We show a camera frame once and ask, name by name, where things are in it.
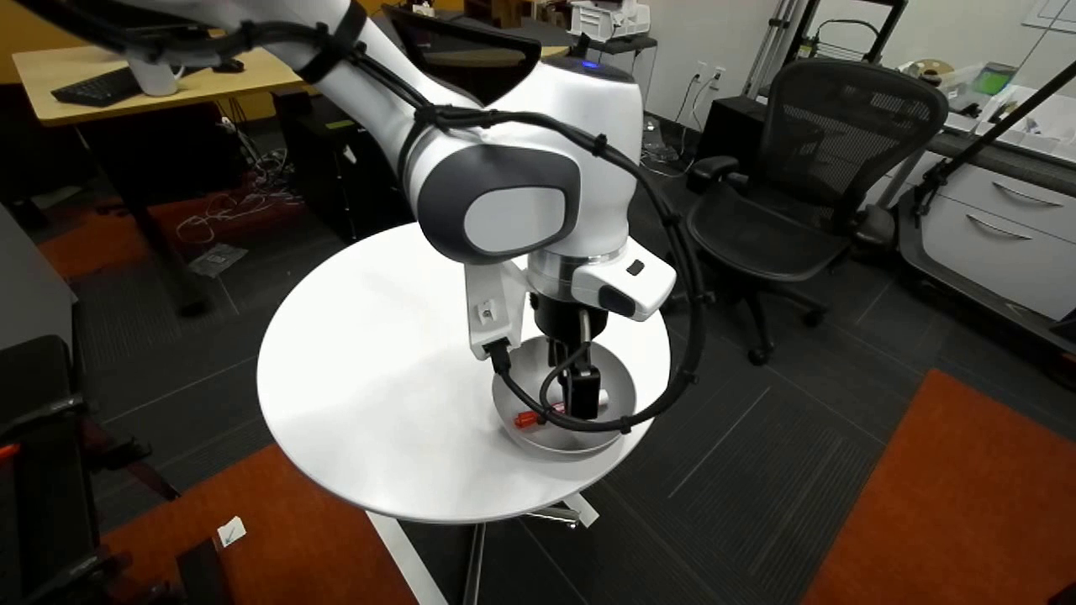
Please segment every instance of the floor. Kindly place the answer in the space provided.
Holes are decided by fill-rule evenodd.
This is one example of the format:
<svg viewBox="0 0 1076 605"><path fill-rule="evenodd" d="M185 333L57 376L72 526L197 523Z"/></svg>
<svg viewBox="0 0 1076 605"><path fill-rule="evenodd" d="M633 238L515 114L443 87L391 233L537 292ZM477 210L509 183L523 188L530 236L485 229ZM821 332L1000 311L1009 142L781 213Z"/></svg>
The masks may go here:
<svg viewBox="0 0 1076 605"><path fill-rule="evenodd" d="M682 180L660 181L674 205L692 202ZM636 239L666 250L645 197L629 217ZM72 284L99 419L152 444L150 462L181 490L271 442L254 382L261 335L287 292L343 247L309 216L227 243L250 253L204 281L214 308L195 320L172 313L150 263ZM1072 392L898 277L849 263L807 284L834 309L816 329L791 305L766 300L778 349L763 368L746 360L746 309L712 310L699 383L584 492L601 515L592 527L490 526L482 603L797 602L931 367L1076 439ZM676 362L688 325L667 324ZM105 530L158 503L123 474L94 487ZM455 602L469 530L402 525Z"/></svg>

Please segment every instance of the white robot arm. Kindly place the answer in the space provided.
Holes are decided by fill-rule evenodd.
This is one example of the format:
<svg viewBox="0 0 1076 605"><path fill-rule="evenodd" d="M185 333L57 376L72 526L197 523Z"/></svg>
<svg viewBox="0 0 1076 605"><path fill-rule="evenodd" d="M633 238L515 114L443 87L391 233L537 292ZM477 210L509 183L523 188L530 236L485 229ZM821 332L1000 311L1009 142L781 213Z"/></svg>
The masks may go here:
<svg viewBox="0 0 1076 605"><path fill-rule="evenodd" d="M669 295L676 271L628 237L637 181L668 222L678 265L690 269L692 320L700 321L697 267L675 215L637 167L639 88L619 70L548 59L482 108L419 71L353 0L124 0L230 32L202 44L132 39L56 0L16 1L90 42L151 61L215 65L264 45L315 85L363 124L396 166L434 248L465 264L471 348L479 358L492 354L510 386L507 348L519 344L525 290L537 295L536 320L557 362L551 365L568 368L562 369L566 393L572 372L598 375L585 349L608 312L645 321ZM528 255L525 276L510 263L522 254ZM691 381L700 339L693 338L681 372L649 417ZM579 420L596 416L597 390L586 391L593 405L580 402L572 410L569 404L568 414L516 395L543 419L572 430L627 431L646 420Z"/></svg>

